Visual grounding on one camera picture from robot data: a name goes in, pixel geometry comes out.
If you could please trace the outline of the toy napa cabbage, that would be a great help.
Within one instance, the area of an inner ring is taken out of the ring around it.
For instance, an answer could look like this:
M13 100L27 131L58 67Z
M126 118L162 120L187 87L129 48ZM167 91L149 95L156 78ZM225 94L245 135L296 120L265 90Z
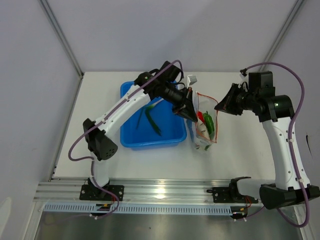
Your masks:
M203 132L203 137L206 142L204 150L207 151L210 148L210 146L216 142L216 132L213 131L210 133L208 132L208 130L206 130Z

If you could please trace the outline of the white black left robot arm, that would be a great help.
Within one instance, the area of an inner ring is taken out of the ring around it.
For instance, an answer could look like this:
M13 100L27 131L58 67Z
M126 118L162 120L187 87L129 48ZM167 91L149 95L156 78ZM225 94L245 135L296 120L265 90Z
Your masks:
M125 95L103 116L83 122L85 141L92 157L89 178L93 186L90 192L97 200L105 199L109 193L110 179L105 161L118 150L112 137L139 109L153 99L161 98L172 105L175 115L198 121L193 90L186 86L179 89L177 85L181 81L177 78L184 78L182 67L165 61L161 68L139 74Z

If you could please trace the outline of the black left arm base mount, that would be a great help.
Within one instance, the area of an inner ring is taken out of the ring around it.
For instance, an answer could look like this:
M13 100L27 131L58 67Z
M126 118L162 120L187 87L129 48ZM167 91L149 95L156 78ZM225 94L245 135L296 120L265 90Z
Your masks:
M123 201L125 193L124 185L112 185L108 183L102 188L117 196L120 202ZM116 201L116 198L113 195L97 188L90 180L90 178L88 178L86 182L81 186L79 199L81 201Z

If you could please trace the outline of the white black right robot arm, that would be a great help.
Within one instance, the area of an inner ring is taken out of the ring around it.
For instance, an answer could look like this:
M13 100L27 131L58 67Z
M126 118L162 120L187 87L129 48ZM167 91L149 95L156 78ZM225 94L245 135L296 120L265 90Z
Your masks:
M215 110L235 116L252 111L267 135L275 169L275 179L238 177L228 189L228 196L239 202L246 196L261 200L268 210L299 205L320 196L312 185L300 157L296 131L290 126L295 111L287 95L276 95L273 73L250 72L248 81L233 83Z

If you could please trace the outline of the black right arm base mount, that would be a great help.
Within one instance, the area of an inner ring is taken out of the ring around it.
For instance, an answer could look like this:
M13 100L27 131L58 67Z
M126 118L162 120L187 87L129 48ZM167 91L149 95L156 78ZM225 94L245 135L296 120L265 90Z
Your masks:
M259 202L258 199L239 193L237 182L243 179L250 179L250 177L233 178L227 187L211 187L206 192L212 195L214 203L257 204Z

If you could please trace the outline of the small green toy pepper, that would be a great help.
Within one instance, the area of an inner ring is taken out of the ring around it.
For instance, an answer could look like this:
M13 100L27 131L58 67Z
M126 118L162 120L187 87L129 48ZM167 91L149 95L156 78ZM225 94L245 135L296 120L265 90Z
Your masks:
M208 112L205 112L203 113L203 119L208 133L212 134L215 131L215 126L211 115Z

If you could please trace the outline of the clear zip bag orange zipper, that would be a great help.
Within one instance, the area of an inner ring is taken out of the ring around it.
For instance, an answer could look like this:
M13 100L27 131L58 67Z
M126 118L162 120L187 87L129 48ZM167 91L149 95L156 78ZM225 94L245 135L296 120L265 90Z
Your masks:
M202 113L208 112L208 114L212 117L212 120L214 123L215 140L216 140L216 142L213 144L216 144L218 140L218 111L215 110L215 106L218 104L218 101L211 96L201 94L197 91L193 93L192 100L193 100L193 106L194 106L196 115L197 115L197 112L202 112ZM204 137L199 135L198 127L197 127L197 125L203 124L201 120L199 120L198 118L197 118L197 122L192 122L190 120L187 120L186 124L189 130L190 139L193 144L193 147L196 150L205 151L206 142Z

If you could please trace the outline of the grey toy fish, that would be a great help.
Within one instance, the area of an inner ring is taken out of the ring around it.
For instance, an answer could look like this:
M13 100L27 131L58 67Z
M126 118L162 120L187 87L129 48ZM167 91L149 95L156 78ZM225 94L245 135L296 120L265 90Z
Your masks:
M209 135L208 129L205 126L204 123L198 124L197 125L197 130L199 132L199 135L201 135L203 138L206 138L206 139L210 140L210 135Z

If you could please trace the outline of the red toy chili pepper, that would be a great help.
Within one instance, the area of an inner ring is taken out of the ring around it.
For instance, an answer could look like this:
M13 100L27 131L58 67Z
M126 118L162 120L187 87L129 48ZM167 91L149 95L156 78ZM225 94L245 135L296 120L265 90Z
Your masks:
M197 117L198 117L199 120L201 120L201 122L202 122L203 124L205 124L205 119L204 119L204 116L203 116L203 113L202 113L202 112L198 111L198 112L197 112Z

